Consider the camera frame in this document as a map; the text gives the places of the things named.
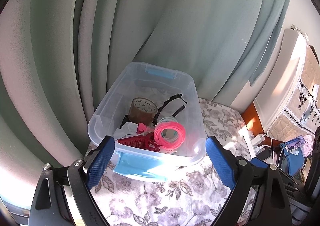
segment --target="wall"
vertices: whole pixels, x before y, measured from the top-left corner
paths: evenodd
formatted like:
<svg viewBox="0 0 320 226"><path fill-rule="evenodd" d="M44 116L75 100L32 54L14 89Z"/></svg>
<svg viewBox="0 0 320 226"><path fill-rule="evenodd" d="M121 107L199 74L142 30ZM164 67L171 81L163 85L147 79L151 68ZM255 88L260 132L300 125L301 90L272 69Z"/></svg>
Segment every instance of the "wall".
<svg viewBox="0 0 320 226"><path fill-rule="evenodd" d="M298 28L308 34L310 45L315 47L318 57L320 56L320 15L316 11L311 0L290 0L279 38L265 71L257 79L253 87L250 87L249 82L247 82L231 104L231 108L243 113L258 95L277 60L284 30L291 28L292 24L295 24Z"/></svg>

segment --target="roll of tape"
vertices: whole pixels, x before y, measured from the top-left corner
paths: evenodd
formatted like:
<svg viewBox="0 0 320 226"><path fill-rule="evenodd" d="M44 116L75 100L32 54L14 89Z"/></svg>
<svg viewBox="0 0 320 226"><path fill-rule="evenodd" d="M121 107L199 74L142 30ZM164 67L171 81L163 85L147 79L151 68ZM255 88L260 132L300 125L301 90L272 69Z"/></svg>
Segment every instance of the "roll of tape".
<svg viewBox="0 0 320 226"><path fill-rule="evenodd" d="M128 116L131 122L148 126L157 112L158 108L152 101L146 98L134 98Z"/></svg>

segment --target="pink fabric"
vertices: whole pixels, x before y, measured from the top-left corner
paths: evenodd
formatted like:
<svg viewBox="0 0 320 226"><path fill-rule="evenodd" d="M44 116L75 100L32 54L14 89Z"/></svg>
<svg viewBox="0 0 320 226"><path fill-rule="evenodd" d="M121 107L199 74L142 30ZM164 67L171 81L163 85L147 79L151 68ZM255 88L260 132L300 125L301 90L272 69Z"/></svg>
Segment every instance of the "pink fabric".
<svg viewBox="0 0 320 226"><path fill-rule="evenodd" d="M305 135L303 136L306 143L304 143L301 147L302 156L307 157L311 154L312 151L312 145L313 145L313 139L311 135Z"/></svg>

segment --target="floral fabric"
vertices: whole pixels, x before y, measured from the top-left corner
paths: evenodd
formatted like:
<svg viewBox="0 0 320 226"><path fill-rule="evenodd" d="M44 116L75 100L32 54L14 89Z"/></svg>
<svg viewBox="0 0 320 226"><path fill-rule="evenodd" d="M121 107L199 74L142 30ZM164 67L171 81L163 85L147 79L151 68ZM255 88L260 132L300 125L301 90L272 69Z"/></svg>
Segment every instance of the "floral fabric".
<svg viewBox="0 0 320 226"><path fill-rule="evenodd" d="M239 135L244 127L241 115L226 106L199 99L205 131L214 135L235 156L250 159L248 147ZM223 207L230 190L222 184L209 157L190 167L179 167L166 183L133 180L113 172L109 162L98 186L91 193L110 225L116 226L206 226ZM250 212L254 191L239 218Z"/></svg>

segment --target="clear plastic container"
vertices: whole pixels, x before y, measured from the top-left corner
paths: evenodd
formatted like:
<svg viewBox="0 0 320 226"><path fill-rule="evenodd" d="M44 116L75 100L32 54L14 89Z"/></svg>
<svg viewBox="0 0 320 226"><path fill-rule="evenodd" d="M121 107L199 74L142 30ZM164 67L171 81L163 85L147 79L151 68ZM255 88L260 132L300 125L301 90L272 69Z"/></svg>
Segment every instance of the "clear plastic container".
<svg viewBox="0 0 320 226"><path fill-rule="evenodd" d="M206 134L192 77L142 62L130 63L111 86L89 122L90 139L98 146L106 135L113 136L134 98L147 98L160 108L175 94L182 94L187 104L181 99L173 100L162 110L158 120L186 106L176 116L186 130L185 141L177 152L169 155L116 142L114 155L118 160L114 172L142 181L166 181L178 167L195 165L203 159Z"/></svg>

